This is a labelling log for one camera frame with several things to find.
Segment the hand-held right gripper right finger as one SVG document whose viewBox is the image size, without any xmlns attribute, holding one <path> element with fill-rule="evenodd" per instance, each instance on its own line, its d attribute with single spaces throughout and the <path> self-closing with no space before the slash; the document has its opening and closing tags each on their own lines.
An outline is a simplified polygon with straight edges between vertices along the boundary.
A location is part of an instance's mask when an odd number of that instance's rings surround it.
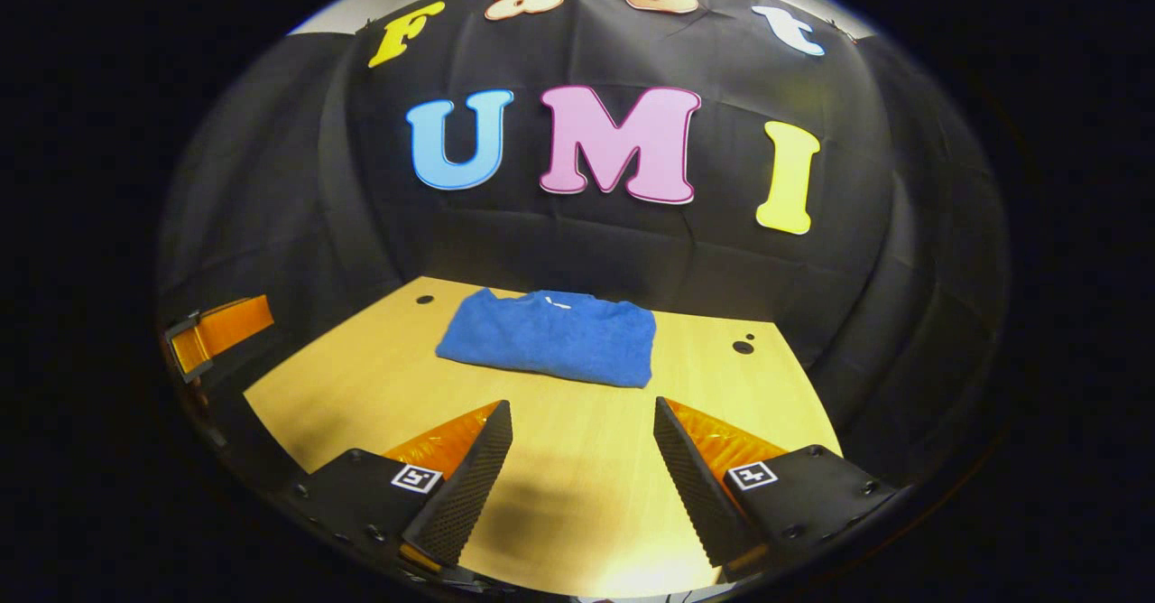
<svg viewBox="0 0 1155 603">
<path fill-rule="evenodd" d="M 710 565 L 725 576 L 808 570 L 899 493 L 821 444 L 784 451 L 665 397 L 653 407 L 653 438 Z"/>
</svg>

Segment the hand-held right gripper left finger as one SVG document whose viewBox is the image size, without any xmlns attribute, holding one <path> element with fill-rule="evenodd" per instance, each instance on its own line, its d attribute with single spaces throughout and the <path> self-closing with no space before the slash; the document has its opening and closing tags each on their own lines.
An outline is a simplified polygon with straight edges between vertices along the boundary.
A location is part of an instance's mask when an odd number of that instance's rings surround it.
<svg viewBox="0 0 1155 603">
<path fill-rule="evenodd" d="M 491 402 L 383 454 L 343 452 L 292 481 L 289 504 L 380 570 L 455 570 L 512 439 L 509 402 Z"/>
</svg>

